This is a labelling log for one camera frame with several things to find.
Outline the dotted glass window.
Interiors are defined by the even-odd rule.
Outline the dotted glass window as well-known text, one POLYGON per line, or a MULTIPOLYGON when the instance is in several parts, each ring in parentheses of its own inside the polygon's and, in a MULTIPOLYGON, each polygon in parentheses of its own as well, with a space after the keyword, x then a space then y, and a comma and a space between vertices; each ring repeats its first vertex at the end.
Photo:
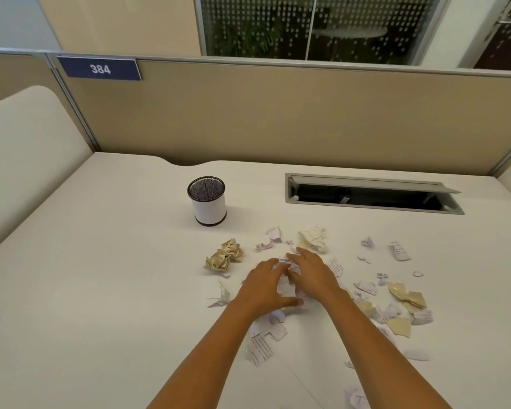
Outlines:
POLYGON ((194 0, 202 54, 417 65, 449 0, 194 0))

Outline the person's right forearm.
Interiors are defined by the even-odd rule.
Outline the person's right forearm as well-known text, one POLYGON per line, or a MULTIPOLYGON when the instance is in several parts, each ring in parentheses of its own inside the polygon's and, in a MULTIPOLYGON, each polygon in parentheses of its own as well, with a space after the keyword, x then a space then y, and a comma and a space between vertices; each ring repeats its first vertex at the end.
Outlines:
POLYGON ((371 409, 452 409, 345 290, 324 294, 320 303, 341 337, 371 409))

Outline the person's right hand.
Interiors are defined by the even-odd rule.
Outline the person's right hand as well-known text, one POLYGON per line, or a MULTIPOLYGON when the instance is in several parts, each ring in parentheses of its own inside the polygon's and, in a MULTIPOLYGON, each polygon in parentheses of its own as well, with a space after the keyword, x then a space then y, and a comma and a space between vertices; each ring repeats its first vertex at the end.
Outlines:
POLYGON ((300 247, 297 254, 286 254, 298 266, 299 272, 288 270, 288 278, 297 290, 319 302, 327 311, 354 306, 351 296, 339 286, 337 278, 320 255, 300 247))

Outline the tan torn paper piece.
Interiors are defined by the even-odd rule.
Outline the tan torn paper piece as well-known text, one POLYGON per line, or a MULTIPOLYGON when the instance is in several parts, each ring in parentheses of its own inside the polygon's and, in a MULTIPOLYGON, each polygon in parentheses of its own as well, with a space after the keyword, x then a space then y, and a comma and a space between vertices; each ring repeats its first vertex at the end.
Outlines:
POLYGON ((408 291, 406 286, 400 282, 388 282, 388 290, 399 300, 403 307, 414 315, 416 312, 427 309, 427 303, 421 292, 408 291))
POLYGON ((368 319, 371 319, 375 314, 378 314, 376 311, 376 307, 373 306, 373 304, 369 301, 355 299, 354 303, 368 319))
POLYGON ((392 317, 384 318, 387 326, 392 330, 394 335, 410 338, 411 337, 411 320, 408 317, 392 317))

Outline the blue desk number sign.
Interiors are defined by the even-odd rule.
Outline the blue desk number sign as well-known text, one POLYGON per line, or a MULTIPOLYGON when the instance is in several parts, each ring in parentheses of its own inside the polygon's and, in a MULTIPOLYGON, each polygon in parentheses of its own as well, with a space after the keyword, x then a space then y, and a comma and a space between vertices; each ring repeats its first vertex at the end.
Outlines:
POLYGON ((58 56, 68 77, 91 80, 142 81, 135 59, 58 56))

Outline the beige desk partition panel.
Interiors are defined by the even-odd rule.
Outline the beige desk partition panel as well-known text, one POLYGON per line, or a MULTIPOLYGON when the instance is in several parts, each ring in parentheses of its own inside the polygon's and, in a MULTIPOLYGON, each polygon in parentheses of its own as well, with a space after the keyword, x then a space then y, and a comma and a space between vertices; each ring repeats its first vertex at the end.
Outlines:
POLYGON ((53 91, 93 151, 101 147, 59 72, 55 54, 46 51, 0 49, 0 100, 40 85, 53 91))
POLYGON ((54 62, 108 153, 480 176, 511 157, 511 72, 142 58, 125 81, 54 62))

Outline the white black mesh pen cup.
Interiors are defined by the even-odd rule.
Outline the white black mesh pen cup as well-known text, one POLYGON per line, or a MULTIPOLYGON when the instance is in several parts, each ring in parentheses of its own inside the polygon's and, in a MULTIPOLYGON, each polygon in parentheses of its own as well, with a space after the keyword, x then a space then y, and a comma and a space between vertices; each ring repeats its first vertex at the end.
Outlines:
POLYGON ((225 183, 213 176, 194 179, 187 187, 197 223, 212 227, 222 223, 227 216, 225 183))

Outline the scattered white torn paper scraps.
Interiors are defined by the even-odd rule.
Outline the scattered white torn paper scraps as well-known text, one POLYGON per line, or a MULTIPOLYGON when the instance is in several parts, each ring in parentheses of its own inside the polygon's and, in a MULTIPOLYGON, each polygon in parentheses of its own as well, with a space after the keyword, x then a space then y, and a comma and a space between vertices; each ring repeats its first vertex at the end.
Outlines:
MULTIPOLYGON (((328 231, 326 231, 326 246, 328 249, 327 238, 328 238, 328 231)), ((287 239, 285 241, 285 244, 287 244, 288 247, 290 247, 292 249, 292 253, 296 253, 296 249, 298 248, 298 246, 295 247, 294 242, 292 240, 287 239)), ((329 253, 327 252, 327 254, 318 254, 318 255, 320 255, 320 257, 322 258, 322 256, 327 256, 327 255, 329 255, 329 253)), ((355 299, 362 299, 362 300, 368 301, 368 299, 365 299, 364 297, 355 296, 354 293, 351 293, 348 289, 346 289, 346 287, 342 286, 340 279, 341 279, 341 276, 343 275, 343 268, 341 267, 340 263, 337 260, 333 260, 330 258, 328 260, 325 260, 325 259, 322 259, 322 260, 328 266, 328 268, 330 268, 330 270, 333 272, 333 274, 337 278, 339 286, 342 289, 347 291, 347 293, 351 296, 353 301, 355 299)), ((306 295, 303 300, 305 301, 308 298, 309 297, 306 295)), ((327 313, 326 309, 320 303, 319 303, 319 308, 327 313)), ((382 332, 382 334, 384 336, 386 336, 388 338, 388 340, 391 341, 397 347, 397 345, 395 344, 395 341, 393 339, 393 336, 391 335, 392 330, 390 330, 390 328, 387 326, 387 324, 384 321, 384 318, 392 318, 392 317, 398 317, 398 316, 408 317, 408 316, 402 315, 403 307, 402 306, 400 307, 400 313, 398 315, 397 314, 392 314, 392 315, 381 314, 380 309, 377 307, 376 307, 376 311, 378 314, 375 314, 373 316, 373 318, 369 319, 370 322, 373 323, 377 327, 377 329, 379 329, 382 332)), ((283 320, 284 320, 283 311, 276 310, 269 314, 266 314, 264 316, 257 318, 251 324, 251 326, 247 332, 248 338, 247 338, 247 342, 246 342, 246 358, 255 366, 260 365, 262 362, 267 361, 268 358, 271 358, 273 356, 273 351, 272 351, 271 347, 268 345, 268 343, 266 341, 266 337, 271 337, 275 341, 280 341, 286 335, 286 328, 283 325, 283 320)), ((339 333, 337 335, 333 335, 333 338, 335 338, 335 337, 339 338, 340 337, 339 333)), ((412 364, 412 360, 426 361, 427 355, 425 355, 423 353, 416 353, 415 350, 401 351, 399 349, 399 351, 404 355, 404 357, 407 358, 407 360, 410 362, 410 364, 420 373, 418 368, 412 364)), ((349 361, 348 366, 351 367, 355 371, 355 368, 354 368, 354 365, 353 365, 353 362, 351 361, 351 359, 349 361)), ((347 409, 371 409, 369 406, 366 394, 363 391, 363 388, 361 386, 361 383, 360 383, 357 373, 356 373, 356 380, 354 380, 353 376, 350 376, 350 375, 347 376, 345 392, 346 392, 345 404, 346 404, 347 409)))

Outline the tan crumpled paper ball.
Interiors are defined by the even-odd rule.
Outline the tan crumpled paper ball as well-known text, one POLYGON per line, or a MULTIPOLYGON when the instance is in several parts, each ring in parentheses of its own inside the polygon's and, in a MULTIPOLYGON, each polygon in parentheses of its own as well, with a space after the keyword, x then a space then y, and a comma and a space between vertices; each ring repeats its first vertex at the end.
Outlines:
POLYGON ((203 268, 210 272, 216 272, 224 277, 229 275, 229 267, 233 262, 240 262, 244 256, 241 245, 235 238, 231 238, 221 244, 212 256, 205 259, 203 268))

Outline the cream crumpled paper sheet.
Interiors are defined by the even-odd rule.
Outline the cream crumpled paper sheet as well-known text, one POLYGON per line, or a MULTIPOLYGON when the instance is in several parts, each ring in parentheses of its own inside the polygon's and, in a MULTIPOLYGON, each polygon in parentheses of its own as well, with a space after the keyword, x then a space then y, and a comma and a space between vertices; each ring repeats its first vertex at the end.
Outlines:
POLYGON ((298 231, 298 247, 313 251, 317 254, 327 254, 326 230, 321 226, 313 226, 298 231))

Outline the person's left forearm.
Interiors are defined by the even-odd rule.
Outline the person's left forearm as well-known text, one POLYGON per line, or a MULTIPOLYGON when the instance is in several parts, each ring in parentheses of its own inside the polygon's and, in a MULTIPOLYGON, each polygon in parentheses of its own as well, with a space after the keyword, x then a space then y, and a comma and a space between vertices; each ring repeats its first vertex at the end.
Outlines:
POLYGON ((217 409, 238 350, 262 314, 231 302, 146 409, 217 409))

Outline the white paper wad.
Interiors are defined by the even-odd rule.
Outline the white paper wad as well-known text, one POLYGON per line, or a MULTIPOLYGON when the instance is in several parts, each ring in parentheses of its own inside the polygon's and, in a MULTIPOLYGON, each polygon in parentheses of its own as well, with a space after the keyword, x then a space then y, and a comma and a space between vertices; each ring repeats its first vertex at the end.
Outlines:
POLYGON ((288 261, 286 258, 286 254, 282 256, 279 261, 274 264, 271 268, 271 272, 275 276, 277 280, 277 294, 278 296, 284 297, 299 297, 304 299, 306 296, 303 291, 303 285, 298 286, 298 281, 291 281, 288 278, 288 270, 291 266, 296 266, 295 264, 288 261))

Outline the person's left hand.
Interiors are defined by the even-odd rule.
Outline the person's left hand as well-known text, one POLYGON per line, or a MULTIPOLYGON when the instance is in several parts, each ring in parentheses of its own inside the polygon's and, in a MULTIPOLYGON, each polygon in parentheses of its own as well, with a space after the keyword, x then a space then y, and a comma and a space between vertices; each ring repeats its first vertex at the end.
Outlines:
POLYGON ((271 272, 277 262, 277 258, 260 262, 248 273, 238 294, 231 301, 232 309, 248 323, 278 309, 277 280, 271 272))

